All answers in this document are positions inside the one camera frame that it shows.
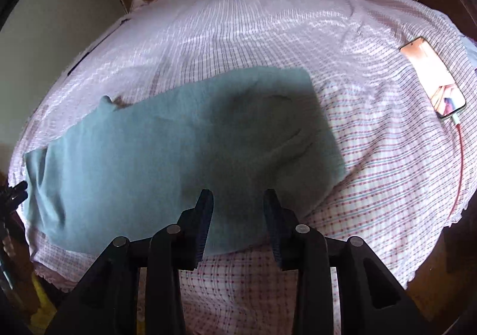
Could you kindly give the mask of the teal pants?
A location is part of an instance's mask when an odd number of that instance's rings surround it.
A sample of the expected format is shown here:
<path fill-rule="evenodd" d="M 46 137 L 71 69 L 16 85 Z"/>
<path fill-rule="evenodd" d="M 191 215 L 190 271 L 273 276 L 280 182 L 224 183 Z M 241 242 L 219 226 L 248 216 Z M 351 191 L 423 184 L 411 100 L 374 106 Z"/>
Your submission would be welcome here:
<path fill-rule="evenodd" d="M 265 238 L 267 189 L 304 217 L 345 176 L 301 68 L 237 69 L 126 107 L 102 98 L 24 162 L 26 220 L 51 243 L 92 255 L 118 236 L 152 237 L 204 189 L 213 194 L 206 253 L 240 251 Z"/>

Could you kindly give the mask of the pink checkered bed sheet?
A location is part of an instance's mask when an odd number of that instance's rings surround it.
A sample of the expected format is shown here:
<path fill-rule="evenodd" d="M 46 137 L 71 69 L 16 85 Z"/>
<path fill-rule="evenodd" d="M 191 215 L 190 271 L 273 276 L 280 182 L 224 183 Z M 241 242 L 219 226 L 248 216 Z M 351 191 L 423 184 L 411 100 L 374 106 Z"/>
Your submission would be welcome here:
<path fill-rule="evenodd" d="M 399 52 L 423 37 L 467 105 L 439 119 Z M 121 18 L 61 73 L 24 127 L 9 178 L 103 97 L 130 106 L 245 68 L 301 68 L 345 176 L 300 217 L 323 234 L 363 237 L 402 284 L 476 192 L 476 67 L 443 13 L 411 0 L 156 0 Z M 51 243 L 24 216 L 35 272 L 71 289 L 95 256 Z"/>

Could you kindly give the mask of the white smartphone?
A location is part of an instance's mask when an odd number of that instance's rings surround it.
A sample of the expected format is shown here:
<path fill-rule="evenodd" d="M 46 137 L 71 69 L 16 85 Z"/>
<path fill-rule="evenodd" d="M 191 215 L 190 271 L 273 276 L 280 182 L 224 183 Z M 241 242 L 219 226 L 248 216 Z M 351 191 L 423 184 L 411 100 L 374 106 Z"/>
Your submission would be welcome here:
<path fill-rule="evenodd" d="M 418 37 L 400 47 L 411 63 L 436 116 L 444 119 L 466 107 L 467 101 L 455 78 L 429 42 Z"/>

